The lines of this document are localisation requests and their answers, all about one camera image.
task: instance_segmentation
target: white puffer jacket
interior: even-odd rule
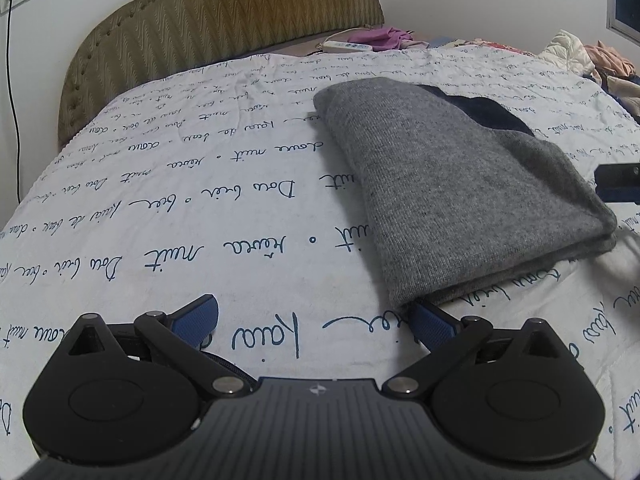
[[[560,30],[537,57],[579,76],[595,69],[580,38],[565,30]]]

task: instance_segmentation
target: pink clothing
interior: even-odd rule
[[[371,30],[358,30],[349,37],[350,43],[362,43],[371,45],[374,52],[401,48],[404,41],[413,41],[411,34],[394,27],[372,28]]]
[[[636,73],[636,67],[627,58],[620,56],[612,46],[601,41],[597,45],[584,46],[593,64],[620,77],[629,77]]]

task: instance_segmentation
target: metal pivot screw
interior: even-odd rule
[[[389,379],[386,386],[396,394],[410,394],[418,389],[418,381],[412,379],[411,377],[394,377],[393,379]]]
[[[212,383],[213,389],[221,394],[236,394],[244,387],[244,381],[237,377],[218,377]]]

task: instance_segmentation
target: pile of clothes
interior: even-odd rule
[[[577,36],[560,30],[538,58],[596,82],[640,124],[640,77],[615,48],[601,41],[583,45]]]

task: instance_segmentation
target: white bedsheet with handwritten text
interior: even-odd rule
[[[214,294],[220,320],[207,351],[255,377],[383,381],[424,354],[388,309],[357,180],[312,101],[373,76],[494,99],[592,184],[598,164],[639,158],[640,128],[595,83],[480,46],[253,56],[126,92],[0,231],[0,478],[36,460],[22,404],[83,312],[132,322]],[[640,471],[640,206],[612,208],[611,253],[445,308],[504,328],[547,319],[607,408],[592,460],[626,480]]]

